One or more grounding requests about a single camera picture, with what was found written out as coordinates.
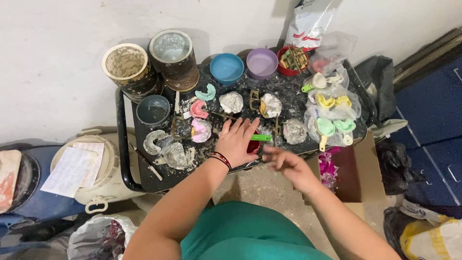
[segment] purple bowl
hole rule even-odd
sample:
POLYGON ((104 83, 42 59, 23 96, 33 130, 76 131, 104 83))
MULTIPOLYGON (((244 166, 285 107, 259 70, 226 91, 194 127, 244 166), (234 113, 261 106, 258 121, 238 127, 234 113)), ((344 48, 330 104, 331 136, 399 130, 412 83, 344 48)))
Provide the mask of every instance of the purple bowl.
POLYGON ((249 74, 256 80, 265 80, 271 77, 278 67, 278 57, 274 52, 265 48, 253 49, 247 55, 249 74))

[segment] gray bowl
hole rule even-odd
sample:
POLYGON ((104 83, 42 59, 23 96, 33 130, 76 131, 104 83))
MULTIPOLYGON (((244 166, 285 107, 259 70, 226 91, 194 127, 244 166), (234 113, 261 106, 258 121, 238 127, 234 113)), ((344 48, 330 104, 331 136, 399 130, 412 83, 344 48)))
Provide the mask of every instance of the gray bowl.
POLYGON ((145 97, 136 106, 136 117, 147 125, 161 125, 170 116, 170 103, 161 95, 145 97))

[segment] person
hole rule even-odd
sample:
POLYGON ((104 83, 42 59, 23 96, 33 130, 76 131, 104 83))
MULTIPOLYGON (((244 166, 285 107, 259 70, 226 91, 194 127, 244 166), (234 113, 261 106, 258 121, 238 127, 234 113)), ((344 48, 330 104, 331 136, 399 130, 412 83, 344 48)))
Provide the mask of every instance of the person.
MULTIPOLYGON (((259 122, 239 118, 232 126, 231 120, 224 123, 215 151, 232 168, 258 158, 246 149, 259 122)), ((400 259, 302 158, 277 147, 263 151, 269 169, 281 171, 308 198, 340 259, 400 259)), ((229 171, 217 157, 208 158, 157 202, 130 239, 123 260, 330 259, 274 210, 238 201, 204 209, 229 171)))

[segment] red bracelet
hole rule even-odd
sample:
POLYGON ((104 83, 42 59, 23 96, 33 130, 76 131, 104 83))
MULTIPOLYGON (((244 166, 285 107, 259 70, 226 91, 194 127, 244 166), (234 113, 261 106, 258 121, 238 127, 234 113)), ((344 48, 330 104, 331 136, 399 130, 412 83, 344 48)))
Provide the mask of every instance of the red bracelet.
POLYGON ((226 166, 229 168, 229 170, 231 170, 231 164, 230 162, 228 161, 228 159, 226 159, 226 157, 224 157, 221 153, 219 152, 213 152, 209 158, 215 158, 215 159, 218 159, 220 161, 222 161, 224 164, 226 164, 226 166))

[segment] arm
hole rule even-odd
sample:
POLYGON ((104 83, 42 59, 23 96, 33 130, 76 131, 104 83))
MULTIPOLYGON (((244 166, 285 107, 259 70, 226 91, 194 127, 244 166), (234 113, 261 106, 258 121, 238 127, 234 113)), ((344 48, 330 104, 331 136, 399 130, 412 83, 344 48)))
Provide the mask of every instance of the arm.
MULTIPOLYGON (((223 125, 215 151, 223 154, 232 167, 258 158, 246 152, 258 127, 259 119, 250 124, 239 118, 223 125)), ((151 209, 135 231, 124 252, 123 260, 180 260, 181 240, 191 231, 212 194, 228 173, 221 161, 209 158, 192 174, 171 189, 151 209)))
POLYGON ((291 152, 264 147, 270 169, 281 171, 310 201, 340 259, 399 260, 398 254, 314 176, 306 162, 291 152))

